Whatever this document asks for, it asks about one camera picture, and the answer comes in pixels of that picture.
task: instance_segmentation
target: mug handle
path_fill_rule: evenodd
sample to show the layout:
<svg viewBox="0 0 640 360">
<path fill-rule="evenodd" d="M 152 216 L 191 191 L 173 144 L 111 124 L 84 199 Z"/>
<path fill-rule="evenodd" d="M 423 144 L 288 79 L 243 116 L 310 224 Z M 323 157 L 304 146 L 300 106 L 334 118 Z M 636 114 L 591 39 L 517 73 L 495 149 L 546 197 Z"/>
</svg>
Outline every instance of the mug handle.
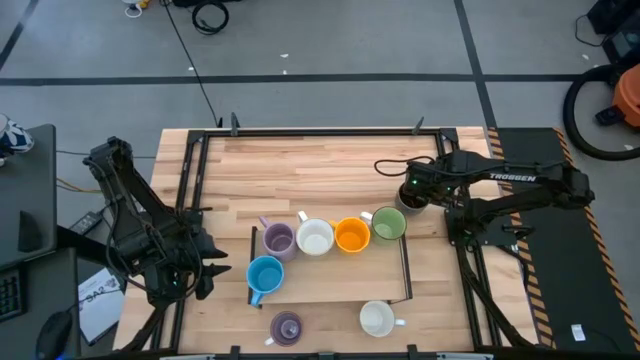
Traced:
<svg viewBox="0 0 640 360">
<path fill-rule="evenodd" d="M 269 220 L 267 220 L 266 217 L 260 216 L 260 217 L 258 217 L 258 219 L 260 219 L 260 222 L 262 223 L 262 226 L 264 226 L 265 228 L 269 227 Z"/>
<path fill-rule="evenodd" d="M 307 216 L 307 213 L 305 213 L 304 211 L 298 211 L 298 221 L 300 223 L 303 223 L 305 221 L 309 220 L 309 217 Z"/>
<path fill-rule="evenodd" d="M 262 300 L 263 296 L 264 296 L 263 293 L 259 293 L 253 290 L 253 296 L 251 297 L 251 306 L 258 307 L 260 305 L 260 300 Z"/>
<path fill-rule="evenodd" d="M 366 211 L 363 211 L 360 213 L 360 220 L 366 222 L 367 224 L 371 225 L 371 222 L 373 221 L 373 215 L 371 213 L 368 213 Z"/>
</svg>

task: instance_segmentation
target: white cup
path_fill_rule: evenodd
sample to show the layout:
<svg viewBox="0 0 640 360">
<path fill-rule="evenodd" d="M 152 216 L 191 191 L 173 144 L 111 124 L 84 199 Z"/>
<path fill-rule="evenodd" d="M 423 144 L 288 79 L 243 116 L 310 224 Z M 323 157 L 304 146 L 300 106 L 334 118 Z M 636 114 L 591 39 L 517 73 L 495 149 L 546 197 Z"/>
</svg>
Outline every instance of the white cup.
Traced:
<svg viewBox="0 0 640 360">
<path fill-rule="evenodd" d="M 296 243 L 302 252 L 311 256 L 326 254 L 335 242 L 331 224 L 322 219 L 309 219 L 304 211 L 298 212 L 300 227 L 296 232 Z"/>
<path fill-rule="evenodd" d="M 406 321 L 396 319 L 389 304 L 382 301 L 369 301 L 360 310 L 360 326 L 367 334 L 385 337 L 394 326 L 405 326 Z"/>
</svg>

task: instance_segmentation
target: keyboard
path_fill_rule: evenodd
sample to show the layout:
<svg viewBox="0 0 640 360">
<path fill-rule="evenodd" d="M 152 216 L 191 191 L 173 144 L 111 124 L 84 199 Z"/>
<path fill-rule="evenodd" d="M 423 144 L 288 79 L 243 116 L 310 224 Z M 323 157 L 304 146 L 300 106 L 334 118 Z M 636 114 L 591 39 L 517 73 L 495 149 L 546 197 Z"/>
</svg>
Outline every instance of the keyboard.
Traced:
<svg viewBox="0 0 640 360">
<path fill-rule="evenodd" d="M 25 313 L 25 288 L 20 268 L 0 271 L 0 322 Z"/>
</svg>

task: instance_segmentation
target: gray floor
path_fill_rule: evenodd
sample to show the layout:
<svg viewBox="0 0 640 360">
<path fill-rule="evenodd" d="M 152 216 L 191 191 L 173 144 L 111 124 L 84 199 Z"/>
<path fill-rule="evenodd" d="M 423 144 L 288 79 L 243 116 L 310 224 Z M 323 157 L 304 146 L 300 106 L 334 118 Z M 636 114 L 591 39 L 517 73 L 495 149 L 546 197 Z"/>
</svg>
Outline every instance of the gray floor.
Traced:
<svg viewBox="0 0 640 360">
<path fill-rule="evenodd" d="M 574 20 L 595 0 L 463 0 L 484 74 L 576 74 L 606 64 L 601 49 L 573 37 Z M 28 0 L 0 2 L 0 48 Z M 471 74 L 454 0 L 244 0 L 228 5 L 231 21 L 213 37 L 197 33 L 185 9 L 171 7 L 201 75 L 429 73 Z M 128 19 L 119 0 L 40 1 L 0 69 L 7 78 L 193 77 L 191 64 L 154 0 Z M 597 41 L 588 23 L 581 34 Z M 487 83 L 501 127 L 561 125 L 568 83 Z M 473 82 L 360 81 L 216 83 L 204 86 L 218 116 L 233 111 L 243 126 L 485 126 Z M 638 146 L 626 129 L 597 129 L 592 115 L 611 92 L 585 88 L 577 115 L 587 138 L 607 149 Z M 25 126 L 55 124 L 58 147 L 86 152 L 108 136 L 153 155 L 163 128 L 211 127 L 197 84 L 0 86 L 0 111 Z M 602 162 L 573 152 L 596 192 L 593 204 L 629 305 L 640 319 L 640 255 L 635 218 L 637 161 Z M 58 175 L 78 186 L 95 181 L 82 157 L 60 154 Z M 153 160 L 137 160 L 149 179 Z M 102 207 L 100 196 L 58 193 L 59 223 Z M 104 237 L 104 229 L 94 234 Z M 86 278 L 96 267 L 81 264 Z M 109 349 L 107 337 L 85 353 Z"/>
</svg>

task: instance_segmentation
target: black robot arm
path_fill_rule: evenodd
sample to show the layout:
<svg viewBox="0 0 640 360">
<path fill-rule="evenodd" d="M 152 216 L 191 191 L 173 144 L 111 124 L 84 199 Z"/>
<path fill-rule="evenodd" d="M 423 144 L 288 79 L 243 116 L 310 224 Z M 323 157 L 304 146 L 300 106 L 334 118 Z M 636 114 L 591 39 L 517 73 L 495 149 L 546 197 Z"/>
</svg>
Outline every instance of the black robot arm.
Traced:
<svg viewBox="0 0 640 360">
<path fill-rule="evenodd" d="M 410 161 L 401 188 L 405 197 L 418 203 L 450 206 L 456 190 L 481 180 L 529 183 L 517 194 L 494 200 L 468 199 L 462 207 L 451 209 L 461 230 L 477 234 L 496 217 L 546 206 L 576 209 L 593 199 L 589 179 L 568 162 L 551 164 L 511 163 L 487 159 L 469 151 L 455 150 L 431 163 Z"/>
<path fill-rule="evenodd" d="M 202 210 L 180 211 L 166 206 L 133 165 L 131 146 L 111 137 L 84 159 L 98 181 L 113 216 L 107 238 L 110 268 L 147 293 L 155 311 L 123 348 L 139 350 L 173 302 L 195 292 L 202 300 L 213 291 L 213 277 L 230 266 L 204 265 L 204 259 L 225 258 L 202 227 Z M 144 285 L 130 277 L 142 275 Z"/>
</svg>

